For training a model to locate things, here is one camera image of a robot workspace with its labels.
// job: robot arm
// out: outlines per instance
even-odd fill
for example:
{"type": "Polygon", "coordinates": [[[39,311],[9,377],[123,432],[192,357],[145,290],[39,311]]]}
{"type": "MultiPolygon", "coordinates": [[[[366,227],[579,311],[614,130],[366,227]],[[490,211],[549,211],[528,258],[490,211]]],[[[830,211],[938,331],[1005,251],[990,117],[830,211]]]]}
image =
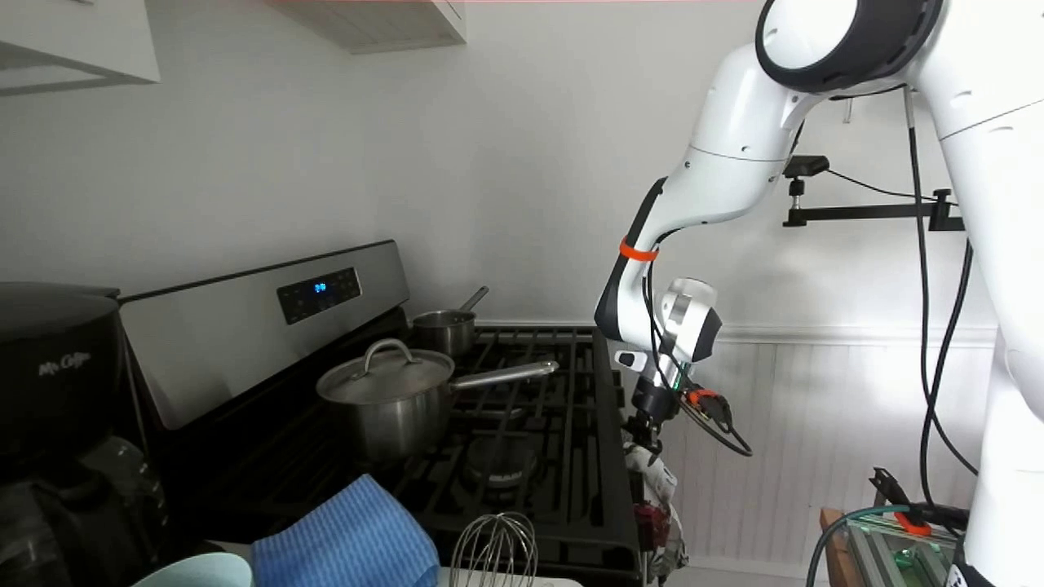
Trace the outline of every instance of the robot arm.
{"type": "MultiPolygon", "coordinates": [[[[654,352],[654,317],[643,298],[643,277],[657,260],[661,239],[684,224],[710,224],[748,211],[781,175],[788,147],[819,99],[789,90],[765,74],[754,47],[734,49],[714,74],[698,133],[681,165],[660,178],[643,200],[610,282],[598,303],[598,327],[639,352],[654,352]]],[[[680,357],[698,357],[704,319],[674,329],[680,357]]]]}
{"type": "MultiPolygon", "coordinates": [[[[654,352],[654,366],[704,357],[717,322],[704,286],[674,282],[654,319],[643,277],[660,242],[748,211],[817,101],[918,87],[1001,327],[967,534],[968,565],[999,582],[1044,579],[1033,550],[1044,526],[1044,68],[1025,66],[1033,56],[1044,56],[1040,0],[771,0],[754,47],[717,68],[684,163],[643,200],[595,317],[606,338],[654,352]]],[[[654,427],[673,418],[657,401],[639,410],[654,427]]]]}

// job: oven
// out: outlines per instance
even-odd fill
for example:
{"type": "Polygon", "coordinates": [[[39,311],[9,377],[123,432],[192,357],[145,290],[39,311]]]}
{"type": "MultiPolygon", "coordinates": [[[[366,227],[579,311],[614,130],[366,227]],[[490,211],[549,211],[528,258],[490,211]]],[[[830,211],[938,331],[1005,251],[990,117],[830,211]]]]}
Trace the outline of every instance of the oven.
{"type": "Polygon", "coordinates": [[[550,377],[457,390],[438,443],[366,467],[316,377],[405,338],[394,242],[123,301],[137,439],[162,475],[170,534],[255,540],[371,473],[450,565],[486,511],[535,520],[539,573],[639,582],[639,526],[606,342],[589,327],[481,327],[457,376],[556,357],[550,377]]]}

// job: burner grate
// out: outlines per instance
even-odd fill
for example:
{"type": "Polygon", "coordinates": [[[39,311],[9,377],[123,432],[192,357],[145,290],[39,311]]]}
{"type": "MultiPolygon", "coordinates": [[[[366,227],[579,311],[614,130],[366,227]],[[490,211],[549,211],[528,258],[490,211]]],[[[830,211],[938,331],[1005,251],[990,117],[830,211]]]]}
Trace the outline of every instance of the burner grate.
{"type": "Polygon", "coordinates": [[[519,507],[539,527],[541,573],[637,582],[639,547],[624,473],[616,389],[595,329],[481,329],[460,376],[556,357],[550,377],[460,390],[446,438],[411,462],[394,495],[445,560],[465,526],[519,507]],[[519,488],[471,479],[474,439],[532,438],[539,462],[519,488]]]}

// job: whisk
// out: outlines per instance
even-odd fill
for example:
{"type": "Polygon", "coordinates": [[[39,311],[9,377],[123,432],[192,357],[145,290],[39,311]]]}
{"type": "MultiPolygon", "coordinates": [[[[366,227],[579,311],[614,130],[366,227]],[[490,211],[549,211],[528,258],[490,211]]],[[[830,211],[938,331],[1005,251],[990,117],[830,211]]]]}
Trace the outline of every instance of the whisk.
{"type": "Polygon", "coordinates": [[[474,519],[453,544],[450,582],[506,582],[504,573],[521,573],[532,582],[539,570],[535,527],[521,511],[490,511],[474,519]]]}

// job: stainless steel pot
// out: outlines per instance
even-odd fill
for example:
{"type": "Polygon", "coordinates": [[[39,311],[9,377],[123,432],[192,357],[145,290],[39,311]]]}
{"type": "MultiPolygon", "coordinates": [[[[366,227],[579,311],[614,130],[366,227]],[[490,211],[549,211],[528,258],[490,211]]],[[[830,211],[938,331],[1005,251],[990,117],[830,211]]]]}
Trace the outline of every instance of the stainless steel pot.
{"type": "Polygon", "coordinates": [[[466,303],[457,311],[430,311],[411,319],[411,342],[422,350],[438,350],[446,354],[466,354],[474,347],[475,329],[475,307],[490,294],[490,286],[481,286],[466,303]]]}
{"type": "Polygon", "coordinates": [[[402,338],[383,338],[363,357],[331,367],[316,390],[342,410],[351,449],[369,462],[390,462],[438,439],[457,389],[545,377],[559,373],[559,361],[524,361],[466,377],[453,377],[453,367],[445,352],[411,352],[402,338]]]}

